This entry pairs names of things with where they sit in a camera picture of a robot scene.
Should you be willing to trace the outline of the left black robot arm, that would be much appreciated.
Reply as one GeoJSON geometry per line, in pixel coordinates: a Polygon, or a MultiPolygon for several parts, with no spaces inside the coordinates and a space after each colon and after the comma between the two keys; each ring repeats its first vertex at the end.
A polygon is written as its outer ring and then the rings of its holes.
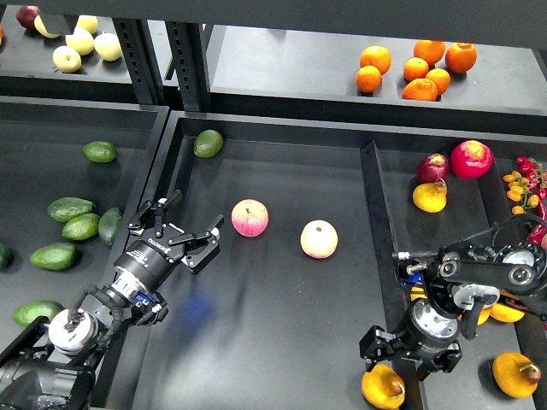
{"type": "Polygon", "coordinates": [[[115,279],[87,285],[53,319],[38,316],[1,353],[3,409],[87,409],[96,372],[111,344],[131,326],[154,325],[168,314],[159,292],[179,264],[199,273],[220,252],[218,215],[204,231],[167,221],[179,190],[141,204],[127,229],[136,237],[115,261],[115,279]]]}

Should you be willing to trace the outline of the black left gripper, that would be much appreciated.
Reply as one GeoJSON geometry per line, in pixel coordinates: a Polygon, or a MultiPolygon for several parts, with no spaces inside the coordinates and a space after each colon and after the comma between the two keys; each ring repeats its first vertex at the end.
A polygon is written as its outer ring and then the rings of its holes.
{"type": "Polygon", "coordinates": [[[169,197],[144,201],[126,224],[129,232],[140,236],[114,262],[119,273],[131,273],[147,292],[158,290],[174,268],[182,263],[192,274],[199,274],[220,253],[220,230],[224,216],[219,214],[205,231],[175,234],[163,226],[168,210],[183,198],[180,190],[169,197]],[[152,220],[153,226],[145,230],[152,220]]]}

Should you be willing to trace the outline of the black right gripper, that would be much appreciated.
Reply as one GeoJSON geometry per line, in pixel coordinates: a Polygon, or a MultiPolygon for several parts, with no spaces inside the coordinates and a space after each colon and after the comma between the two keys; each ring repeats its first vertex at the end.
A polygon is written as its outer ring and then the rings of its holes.
{"type": "Polygon", "coordinates": [[[412,301],[394,333],[373,325],[362,337],[359,354],[367,372],[405,352],[410,359],[421,359],[416,372],[424,381],[436,372],[452,372],[462,358],[457,319],[437,313],[425,298],[412,301]]]}

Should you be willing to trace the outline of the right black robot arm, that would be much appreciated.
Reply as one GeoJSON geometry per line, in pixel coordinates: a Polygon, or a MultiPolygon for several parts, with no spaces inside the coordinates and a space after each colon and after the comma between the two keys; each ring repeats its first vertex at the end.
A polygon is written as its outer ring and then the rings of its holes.
{"type": "Polygon", "coordinates": [[[514,299],[546,318],[546,250],[538,243],[478,247],[466,237],[434,251],[398,251],[392,258],[396,278],[419,274],[425,296],[410,303],[395,330],[375,325],[363,336],[359,348],[367,372],[395,359],[419,362],[423,378],[451,372],[462,357],[458,338],[473,339],[482,309],[499,301],[514,299]]]}

